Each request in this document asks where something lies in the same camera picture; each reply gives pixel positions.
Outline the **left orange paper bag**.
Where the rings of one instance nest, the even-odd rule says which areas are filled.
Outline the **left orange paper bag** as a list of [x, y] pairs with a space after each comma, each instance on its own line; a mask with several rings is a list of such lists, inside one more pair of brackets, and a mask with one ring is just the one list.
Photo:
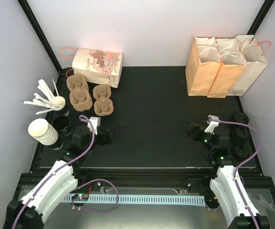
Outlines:
[[220, 65], [215, 37], [194, 37], [185, 69], [188, 95], [206, 96]]

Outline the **black coffee lid middle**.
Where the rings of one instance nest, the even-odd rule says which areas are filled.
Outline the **black coffee lid middle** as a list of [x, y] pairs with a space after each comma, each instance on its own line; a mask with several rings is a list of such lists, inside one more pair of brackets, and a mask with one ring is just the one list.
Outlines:
[[231, 129], [230, 139], [236, 143], [243, 144], [250, 138], [249, 130], [244, 126], [237, 126]]

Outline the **back-left pulp cup carrier stack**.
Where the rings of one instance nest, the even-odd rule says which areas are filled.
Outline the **back-left pulp cup carrier stack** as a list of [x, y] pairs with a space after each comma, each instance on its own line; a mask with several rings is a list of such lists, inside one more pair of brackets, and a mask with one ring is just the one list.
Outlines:
[[69, 99], [73, 108], [79, 112], [90, 110], [93, 101], [85, 76], [82, 74], [71, 75], [67, 78], [66, 85], [70, 91]]

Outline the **left black frame post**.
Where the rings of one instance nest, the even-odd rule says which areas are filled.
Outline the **left black frame post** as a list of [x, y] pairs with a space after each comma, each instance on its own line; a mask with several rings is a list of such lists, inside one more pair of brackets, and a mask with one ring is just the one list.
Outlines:
[[36, 35], [38, 36], [42, 46], [44, 47], [48, 57], [50, 58], [53, 66], [55, 67], [56, 71], [60, 73], [62, 71], [62, 67], [59, 64], [59, 61], [57, 60], [56, 55], [54, 54], [38, 20], [36, 19], [29, 3], [27, 0], [17, 0], [20, 7], [22, 8], [23, 12], [25, 13], [28, 21], [30, 22], [33, 30], [35, 31]]

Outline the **middle orange paper bag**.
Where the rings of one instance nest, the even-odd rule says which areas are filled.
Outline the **middle orange paper bag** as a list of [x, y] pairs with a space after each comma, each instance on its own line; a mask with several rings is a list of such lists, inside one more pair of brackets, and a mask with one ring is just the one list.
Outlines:
[[221, 65], [207, 93], [209, 98], [225, 98], [246, 68], [235, 39], [216, 39]]

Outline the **printed Cream Bear paper bag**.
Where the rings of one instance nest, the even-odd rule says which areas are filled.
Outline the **printed Cream Bear paper bag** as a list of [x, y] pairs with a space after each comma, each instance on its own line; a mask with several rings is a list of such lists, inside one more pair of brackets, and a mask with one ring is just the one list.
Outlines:
[[71, 59], [74, 73], [84, 75], [87, 82], [118, 87], [123, 64], [121, 52], [64, 47], [59, 55]]

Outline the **black frame post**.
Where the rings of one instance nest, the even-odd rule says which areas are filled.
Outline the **black frame post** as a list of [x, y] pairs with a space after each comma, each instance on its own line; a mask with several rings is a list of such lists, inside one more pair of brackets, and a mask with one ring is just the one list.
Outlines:
[[44, 47], [48, 57], [50, 58], [53, 66], [55, 67], [56, 71], [60, 73], [62, 71], [62, 67], [59, 64], [59, 61], [57, 60], [56, 55], [54, 54], [38, 20], [36, 19], [29, 3], [27, 0], [17, 0], [20, 7], [22, 8], [23, 12], [25, 13], [28, 21], [30, 22], [33, 30], [35, 31], [36, 35], [38, 36], [42, 46]]
[[259, 27], [261, 26], [263, 20], [265, 19], [267, 13], [271, 9], [274, 2], [275, 2], [275, 0], [265, 0], [263, 2], [258, 14], [256, 15], [252, 25], [250, 26], [250, 28], [247, 32], [247, 35], [255, 35], [256, 34], [256, 32], [258, 31]]

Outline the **black paper cup stack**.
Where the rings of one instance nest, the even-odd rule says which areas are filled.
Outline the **black paper cup stack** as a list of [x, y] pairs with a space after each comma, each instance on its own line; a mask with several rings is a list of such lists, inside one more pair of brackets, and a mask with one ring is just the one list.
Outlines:
[[56, 117], [52, 123], [54, 129], [64, 137], [71, 137], [73, 135], [73, 127], [70, 119], [67, 116], [60, 115]]

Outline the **right black frame post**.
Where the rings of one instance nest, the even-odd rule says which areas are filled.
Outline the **right black frame post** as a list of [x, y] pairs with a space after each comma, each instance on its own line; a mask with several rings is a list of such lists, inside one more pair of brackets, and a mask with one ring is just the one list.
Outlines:
[[259, 27], [261, 26], [263, 20], [265, 19], [267, 13], [271, 9], [274, 2], [275, 2], [275, 0], [265, 0], [263, 2], [258, 14], [256, 15], [252, 25], [250, 26], [250, 28], [247, 32], [247, 35], [255, 35], [256, 34], [256, 32], [258, 31]]

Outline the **black coffee lid back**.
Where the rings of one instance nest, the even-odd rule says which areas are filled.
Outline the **black coffee lid back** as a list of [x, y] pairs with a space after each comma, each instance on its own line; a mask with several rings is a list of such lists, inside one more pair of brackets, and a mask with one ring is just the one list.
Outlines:
[[248, 124], [249, 123], [249, 117], [244, 113], [234, 113], [232, 115], [232, 121], [242, 124]]

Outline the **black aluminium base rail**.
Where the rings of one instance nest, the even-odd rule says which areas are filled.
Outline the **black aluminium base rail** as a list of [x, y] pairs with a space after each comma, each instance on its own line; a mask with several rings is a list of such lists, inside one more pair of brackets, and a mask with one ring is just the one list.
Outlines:
[[[256, 168], [240, 169], [244, 186], [248, 189], [269, 189], [275, 192], [271, 177], [259, 173]], [[216, 176], [216, 171], [204, 169], [91, 169], [82, 168], [74, 171], [78, 184], [82, 185], [93, 179], [106, 179], [117, 187], [184, 187], [188, 180], [203, 179], [204, 183]]]

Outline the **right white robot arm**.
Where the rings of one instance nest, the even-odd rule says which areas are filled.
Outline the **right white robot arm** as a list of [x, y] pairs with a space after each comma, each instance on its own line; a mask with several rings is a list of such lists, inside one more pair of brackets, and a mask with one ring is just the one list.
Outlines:
[[268, 217], [253, 205], [239, 175], [239, 169], [257, 154], [249, 154], [244, 146], [251, 127], [246, 122], [230, 122], [232, 128], [227, 124], [212, 115], [207, 126], [186, 122], [187, 135], [203, 144], [208, 151], [205, 159], [213, 168], [212, 174], [201, 180], [202, 188], [214, 194], [205, 205], [220, 207], [229, 229], [268, 229]]

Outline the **orange paper bag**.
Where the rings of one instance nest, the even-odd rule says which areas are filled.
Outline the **orange paper bag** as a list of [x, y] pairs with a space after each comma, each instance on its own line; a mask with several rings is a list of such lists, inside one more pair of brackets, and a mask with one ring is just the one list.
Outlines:
[[235, 39], [216, 39], [221, 65], [207, 93], [209, 98], [225, 98], [246, 68]]
[[194, 37], [185, 69], [188, 95], [206, 96], [220, 65], [215, 37]]

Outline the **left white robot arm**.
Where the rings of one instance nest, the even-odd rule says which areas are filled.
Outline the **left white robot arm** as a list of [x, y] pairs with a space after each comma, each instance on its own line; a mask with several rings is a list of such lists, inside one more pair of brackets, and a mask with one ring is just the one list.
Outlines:
[[71, 141], [60, 152], [45, 177], [25, 196], [12, 200], [6, 209], [6, 229], [42, 229], [50, 214], [75, 190], [83, 190], [91, 182], [83, 176], [80, 165], [95, 145], [112, 141], [114, 129], [101, 131], [97, 125], [75, 128]]

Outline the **stack of white paper cups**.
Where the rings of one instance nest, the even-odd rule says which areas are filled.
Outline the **stack of white paper cups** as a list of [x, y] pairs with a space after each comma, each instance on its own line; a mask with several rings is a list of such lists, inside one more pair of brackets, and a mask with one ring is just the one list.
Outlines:
[[28, 133], [45, 146], [51, 146], [58, 140], [58, 133], [45, 119], [38, 118], [28, 126]]

